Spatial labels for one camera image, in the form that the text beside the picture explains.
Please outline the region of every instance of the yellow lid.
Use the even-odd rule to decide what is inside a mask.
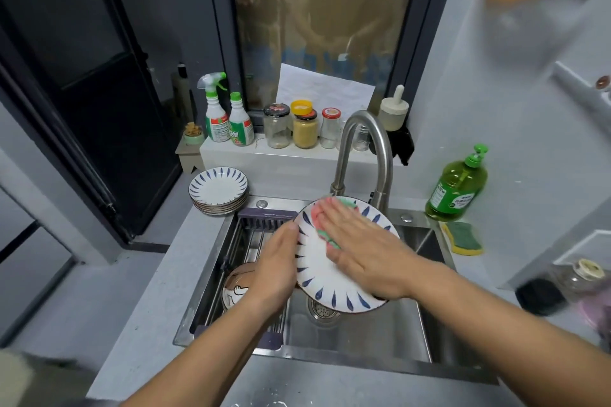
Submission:
[[[298,116],[312,112],[312,102],[309,100],[295,100],[291,103],[291,112]]]

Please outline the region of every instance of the sink drain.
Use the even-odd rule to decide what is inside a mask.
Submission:
[[[333,311],[332,309],[329,309],[328,307],[325,307],[310,298],[308,298],[307,301],[307,308],[312,317],[323,323],[331,323],[337,320],[340,316],[339,312]]]

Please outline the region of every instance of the white plate with blue pattern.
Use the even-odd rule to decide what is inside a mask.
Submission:
[[[246,176],[234,168],[212,168],[197,174],[189,184],[189,195],[206,206],[220,206],[237,200],[248,188]]]
[[[346,201],[356,202],[355,209],[371,222],[399,237],[395,227],[380,211],[360,199],[340,196]],[[318,236],[312,220],[310,203],[295,218],[299,226],[297,258],[297,284],[311,299],[329,309],[347,314],[372,311],[386,303],[348,278],[337,266],[327,259],[327,243]]]

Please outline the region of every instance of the green dish soap bottle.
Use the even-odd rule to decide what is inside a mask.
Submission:
[[[464,214],[471,200],[484,188],[488,172],[481,166],[488,147],[474,146],[475,153],[448,164],[437,187],[426,202],[426,215],[438,221],[455,221]]]

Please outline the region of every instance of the green spray nozzle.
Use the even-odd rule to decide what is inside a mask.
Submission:
[[[481,161],[488,152],[488,147],[482,143],[478,143],[473,147],[473,149],[475,150],[475,153],[471,153],[469,156],[467,156],[464,163],[470,168],[479,168]]]
[[[216,97],[217,96],[216,94],[217,87],[220,87],[224,91],[227,90],[225,89],[225,87],[219,84],[219,82],[222,79],[226,79],[226,78],[227,78],[227,74],[225,74],[224,72],[205,74],[197,81],[197,88],[206,89],[207,97]]]

